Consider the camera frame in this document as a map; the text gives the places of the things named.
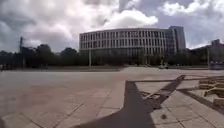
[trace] sky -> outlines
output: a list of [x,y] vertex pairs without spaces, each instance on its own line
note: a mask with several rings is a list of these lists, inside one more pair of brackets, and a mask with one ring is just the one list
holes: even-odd
[[0,0],[0,50],[79,48],[79,33],[183,26],[188,48],[224,40],[224,0]]

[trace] stone tile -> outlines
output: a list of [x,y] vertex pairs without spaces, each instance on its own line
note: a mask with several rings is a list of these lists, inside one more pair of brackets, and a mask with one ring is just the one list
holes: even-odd
[[139,91],[147,92],[147,93],[155,93],[165,87],[168,82],[153,82],[153,83],[141,83],[138,82],[136,85],[139,89]]
[[155,128],[184,128],[180,123],[155,125]]
[[92,96],[94,93],[98,92],[99,89],[86,90],[82,92],[78,92],[77,94]]
[[2,120],[5,123],[6,128],[24,128],[30,121],[21,114],[11,114],[4,116]]
[[194,111],[195,113],[197,113],[198,115],[203,116],[203,117],[208,116],[210,113],[214,112],[213,109],[211,109],[199,102],[193,103],[193,104],[189,105],[189,107],[191,108],[192,111]]
[[99,113],[97,114],[97,117],[98,118],[106,117],[118,111],[119,109],[101,108]]
[[155,110],[150,114],[153,124],[165,124],[178,122],[177,119],[167,110]]
[[78,118],[74,116],[70,116],[65,119],[62,123],[60,123],[56,128],[72,128],[77,125],[81,125],[93,120],[93,118]]
[[186,102],[182,101],[180,98],[169,97],[163,104],[168,108],[175,108],[186,105]]
[[224,126],[224,116],[218,112],[209,113],[207,116],[203,117],[204,119],[208,120],[212,125],[216,128],[223,128]]
[[103,101],[103,98],[92,98],[89,102],[84,103],[80,108],[78,108],[73,116],[79,118],[94,118],[97,116]]
[[106,98],[110,92],[111,92],[111,89],[99,89],[99,91],[95,92],[92,95],[92,97],[93,98]]
[[194,111],[184,106],[169,109],[172,115],[179,121],[190,120],[199,117]]
[[185,128],[214,128],[210,123],[202,118],[181,122]]
[[124,91],[125,84],[124,82],[115,85],[115,88],[112,90],[108,96],[106,102],[103,104],[103,108],[115,108],[121,109],[124,103]]
[[40,128],[39,126],[35,125],[34,123],[30,123],[28,124],[26,127],[24,128]]
[[44,128],[53,128],[79,106],[80,104],[69,102],[54,102],[30,108],[23,113],[38,125]]

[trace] pavement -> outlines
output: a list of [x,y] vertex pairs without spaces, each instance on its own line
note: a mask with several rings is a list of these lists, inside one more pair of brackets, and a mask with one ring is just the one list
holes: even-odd
[[139,67],[2,72],[0,128],[223,128],[224,110],[196,88],[199,79],[223,74]]

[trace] lamp post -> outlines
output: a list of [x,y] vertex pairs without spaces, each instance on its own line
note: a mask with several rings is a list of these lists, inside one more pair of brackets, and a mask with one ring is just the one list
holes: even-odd
[[208,69],[210,69],[210,51],[209,51],[209,46],[207,47],[207,61],[208,61]]
[[91,48],[89,49],[89,68],[92,66],[92,53],[91,53]]

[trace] tiled ground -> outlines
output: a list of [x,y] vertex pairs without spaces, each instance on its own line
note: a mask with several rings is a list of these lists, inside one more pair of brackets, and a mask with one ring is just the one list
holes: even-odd
[[[117,117],[126,112],[126,108],[132,110],[123,104],[128,99],[125,80],[172,80],[184,74],[188,75],[187,79],[223,75],[218,71],[153,68],[129,68],[117,73],[31,72],[21,75],[5,72],[0,74],[0,128],[3,123],[5,128],[71,128],[113,114]],[[223,128],[224,112],[209,106],[212,98],[204,98],[204,92],[195,89],[197,83],[196,80],[182,82],[161,104],[161,109],[147,113],[151,118],[148,124],[154,128]],[[138,95],[142,92],[150,95],[167,84],[169,82],[138,82],[136,86]]]

